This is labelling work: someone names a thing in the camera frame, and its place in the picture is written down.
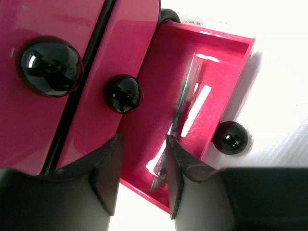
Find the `green gel pen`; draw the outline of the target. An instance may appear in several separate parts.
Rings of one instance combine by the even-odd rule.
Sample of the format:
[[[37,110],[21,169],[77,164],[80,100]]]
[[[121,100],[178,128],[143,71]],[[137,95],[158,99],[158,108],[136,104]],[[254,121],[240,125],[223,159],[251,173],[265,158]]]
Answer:
[[[167,131],[168,135],[172,135],[178,138],[181,135],[182,128],[184,126],[185,119],[187,117],[187,111],[190,102],[193,100],[195,88],[198,87],[198,79],[200,71],[203,65],[203,61],[194,52],[189,59],[189,63],[184,73],[183,81],[181,83],[181,89],[177,99],[175,112],[171,120],[170,128]],[[166,171],[166,159],[165,159],[166,142],[163,141],[160,150],[153,159],[153,174],[154,178],[150,186],[150,191],[156,191],[165,180]]]

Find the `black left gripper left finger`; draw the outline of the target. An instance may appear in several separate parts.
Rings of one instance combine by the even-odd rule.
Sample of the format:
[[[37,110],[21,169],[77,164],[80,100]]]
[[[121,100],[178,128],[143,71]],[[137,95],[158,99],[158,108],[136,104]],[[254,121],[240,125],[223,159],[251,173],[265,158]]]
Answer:
[[[0,171],[3,231],[106,231],[114,215],[123,135],[46,175]]]

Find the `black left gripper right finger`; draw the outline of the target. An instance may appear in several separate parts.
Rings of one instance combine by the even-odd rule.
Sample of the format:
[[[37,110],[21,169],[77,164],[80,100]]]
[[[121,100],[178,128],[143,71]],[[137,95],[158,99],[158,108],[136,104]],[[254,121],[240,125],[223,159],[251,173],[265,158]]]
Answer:
[[[178,231],[305,231],[305,168],[216,170],[166,137],[171,219]]]

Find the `pink drawer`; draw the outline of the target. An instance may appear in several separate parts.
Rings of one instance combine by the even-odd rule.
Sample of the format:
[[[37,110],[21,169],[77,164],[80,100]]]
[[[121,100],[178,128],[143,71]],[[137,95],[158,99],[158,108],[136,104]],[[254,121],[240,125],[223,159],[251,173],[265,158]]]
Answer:
[[[41,172],[102,0],[0,3],[0,166]]]
[[[175,125],[179,143],[204,157],[254,43],[254,38],[175,22],[158,28],[138,76],[143,101],[118,128],[125,140],[123,185],[169,211],[167,186],[150,189],[165,136]]]
[[[115,75],[138,75],[157,26],[157,0],[117,0],[87,77],[57,167],[61,168],[101,147],[112,138],[121,114],[103,99]]]

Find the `pink bottom drawer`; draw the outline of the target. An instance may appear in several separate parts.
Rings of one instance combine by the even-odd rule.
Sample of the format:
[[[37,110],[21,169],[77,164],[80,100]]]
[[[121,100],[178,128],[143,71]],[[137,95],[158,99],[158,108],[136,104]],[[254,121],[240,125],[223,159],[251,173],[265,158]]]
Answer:
[[[167,186],[150,189],[165,136],[175,125],[179,143],[204,157],[254,43],[254,38],[175,22],[158,28],[138,76],[143,101],[118,128],[125,140],[123,185],[169,211]]]

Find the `pink top drawer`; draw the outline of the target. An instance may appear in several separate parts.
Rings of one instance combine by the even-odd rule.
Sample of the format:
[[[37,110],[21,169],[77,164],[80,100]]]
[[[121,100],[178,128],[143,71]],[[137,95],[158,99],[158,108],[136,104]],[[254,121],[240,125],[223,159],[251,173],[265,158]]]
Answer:
[[[41,172],[102,0],[0,3],[0,166]]]

